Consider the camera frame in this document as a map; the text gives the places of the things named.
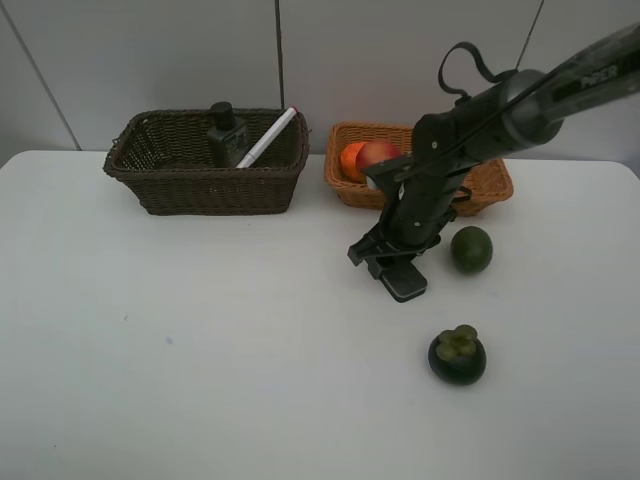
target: white wall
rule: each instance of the white wall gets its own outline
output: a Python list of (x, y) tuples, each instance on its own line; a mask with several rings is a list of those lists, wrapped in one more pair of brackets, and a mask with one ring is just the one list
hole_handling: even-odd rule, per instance
[(272, 1), (4, 2), (83, 149), (146, 110), (280, 106)]
[[(539, 0), (281, 0), (287, 102), (307, 115), (312, 149), (340, 121), (413, 125), (453, 107), (437, 72), (457, 42), (475, 43), (496, 73), (513, 68)], [(489, 86), (466, 52), (450, 57), (452, 86)]]
[[(591, 43), (638, 21), (638, 0), (547, 1), (523, 67), (548, 71)], [(640, 96), (567, 119), (552, 142), (526, 156), (613, 160), (640, 173)]]
[(0, 166), (30, 149), (74, 149), (71, 136), (0, 11)]

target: orange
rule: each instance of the orange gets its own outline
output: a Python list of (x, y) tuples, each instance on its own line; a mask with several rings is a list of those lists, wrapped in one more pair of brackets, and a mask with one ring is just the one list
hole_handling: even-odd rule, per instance
[(364, 183), (365, 176), (356, 168), (356, 157), (358, 152), (367, 142), (356, 142), (347, 145), (340, 154), (340, 166), (342, 173), (349, 179), (357, 183)]

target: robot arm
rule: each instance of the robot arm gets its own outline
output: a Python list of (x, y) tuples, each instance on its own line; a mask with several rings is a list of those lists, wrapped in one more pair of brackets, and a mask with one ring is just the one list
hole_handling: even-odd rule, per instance
[(455, 218), (454, 195), (473, 166), (547, 143), (567, 116), (640, 90), (640, 25), (546, 75), (525, 70), (494, 78), (497, 85), (473, 98), (463, 95), (453, 110), (423, 116), (413, 130), (411, 154), (365, 171), (387, 202), (349, 258), (355, 265), (366, 261), (399, 302), (425, 291), (427, 281), (411, 261), (439, 243), (440, 231)]

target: red apple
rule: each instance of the red apple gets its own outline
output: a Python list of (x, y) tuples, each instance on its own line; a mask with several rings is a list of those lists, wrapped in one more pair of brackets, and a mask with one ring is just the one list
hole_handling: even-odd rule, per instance
[(356, 156), (356, 168), (362, 172), (365, 168), (402, 155), (402, 152), (391, 142), (376, 140), (366, 143)]

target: wicker basket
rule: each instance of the wicker basket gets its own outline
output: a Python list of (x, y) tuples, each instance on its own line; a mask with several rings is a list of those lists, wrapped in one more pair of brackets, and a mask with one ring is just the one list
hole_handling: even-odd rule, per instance
[[(253, 145), (281, 110), (236, 109)], [(259, 215), (287, 210), (309, 153), (300, 113), (247, 169), (220, 168), (207, 142), (208, 110), (134, 117), (107, 154), (104, 171), (129, 187), (152, 215)]]
[[(329, 134), (325, 161), (325, 179), (346, 205), (359, 208), (382, 209), (385, 197), (366, 184), (354, 183), (342, 174), (340, 154), (354, 142), (388, 140), (403, 153), (411, 151), (411, 127), (373, 123), (345, 122), (335, 125)], [(472, 216), (489, 205), (507, 200), (513, 195), (513, 184), (502, 159), (487, 162), (471, 170), (464, 181), (471, 190), (471, 199), (454, 203), (459, 215)]]

